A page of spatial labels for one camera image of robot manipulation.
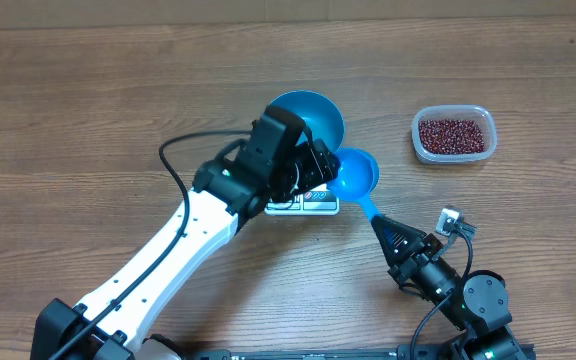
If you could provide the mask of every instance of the clear plastic container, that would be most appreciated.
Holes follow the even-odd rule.
[[[419,122],[422,120],[473,120],[484,135],[484,152],[463,155],[440,155],[426,150],[419,138]],[[497,148],[497,129],[488,110],[477,105],[439,105],[422,109],[412,121],[412,143],[419,161],[425,164],[463,164],[484,160]]]

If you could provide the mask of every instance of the wooden surface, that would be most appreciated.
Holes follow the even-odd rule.
[[[245,129],[300,88],[333,99],[345,146],[375,155],[385,214],[432,231],[461,207],[479,227],[474,269],[508,282],[516,336],[576,359],[576,17],[0,32],[0,359],[27,358],[41,309],[96,288],[176,208],[161,142]],[[446,103],[494,115],[488,162],[417,162],[412,118]],[[225,141],[170,158],[190,182]],[[153,332],[239,350],[407,343],[431,306],[396,289],[359,208],[342,206],[254,219]],[[461,271],[465,246],[446,259]],[[439,315],[420,341],[454,334]]]
[[[0,0],[0,29],[576,15],[576,0]]]

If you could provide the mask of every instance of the blue spoon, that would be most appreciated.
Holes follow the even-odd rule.
[[[379,181],[379,166],[372,155],[359,149],[340,149],[335,153],[339,159],[337,178],[327,184],[333,195],[344,201],[358,203],[369,221],[379,215],[370,192]]]

